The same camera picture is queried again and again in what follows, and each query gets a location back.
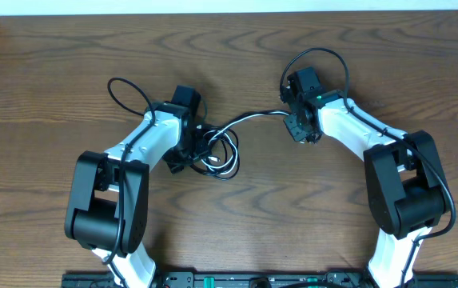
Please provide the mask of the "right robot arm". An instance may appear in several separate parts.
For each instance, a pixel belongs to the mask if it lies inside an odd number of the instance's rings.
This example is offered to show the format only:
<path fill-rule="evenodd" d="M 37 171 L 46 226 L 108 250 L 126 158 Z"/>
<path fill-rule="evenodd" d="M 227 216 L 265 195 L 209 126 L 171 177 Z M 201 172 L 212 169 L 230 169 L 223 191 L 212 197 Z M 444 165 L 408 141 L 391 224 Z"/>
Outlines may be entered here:
<path fill-rule="evenodd" d="M 284 123 L 293 140 L 315 143 L 328 136 L 364 163 L 368 205 L 379 227 L 367 266 L 371 283 L 405 286 L 420 245 L 443 214 L 455 211 L 432 136 L 385 125 L 342 91 L 327 91 L 311 67 L 287 82 L 280 92 L 291 110 Z"/>

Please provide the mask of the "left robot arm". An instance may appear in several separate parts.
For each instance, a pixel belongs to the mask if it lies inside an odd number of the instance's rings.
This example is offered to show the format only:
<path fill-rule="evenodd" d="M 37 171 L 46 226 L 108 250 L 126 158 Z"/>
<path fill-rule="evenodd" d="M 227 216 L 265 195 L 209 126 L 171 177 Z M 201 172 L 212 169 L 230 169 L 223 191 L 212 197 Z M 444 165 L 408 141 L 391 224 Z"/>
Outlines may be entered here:
<path fill-rule="evenodd" d="M 121 286 L 149 287 L 157 270 L 142 243 L 150 171 L 165 161 L 178 173 L 209 155 L 199 132 L 200 102 L 195 89 L 178 86 L 171 101 L 150 106 L 116 146 L 78 157 L 64 231 L 106 262 Z"/>

